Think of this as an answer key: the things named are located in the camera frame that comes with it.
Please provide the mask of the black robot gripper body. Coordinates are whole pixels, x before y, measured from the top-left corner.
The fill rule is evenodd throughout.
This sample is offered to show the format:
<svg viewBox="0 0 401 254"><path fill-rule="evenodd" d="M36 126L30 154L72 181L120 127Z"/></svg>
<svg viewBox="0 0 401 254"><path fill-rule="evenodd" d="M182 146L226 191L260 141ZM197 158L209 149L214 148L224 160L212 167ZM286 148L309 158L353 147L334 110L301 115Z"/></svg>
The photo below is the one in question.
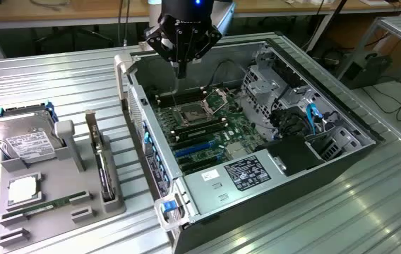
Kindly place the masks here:
<svg viewBox="0 0 401 254"><path fill-rule="evenodd" d="M176 23L194 24L201 30L210 28L210 14L214 1L166 0L161 1L160 28L164 33L176 33Z"/></svg>

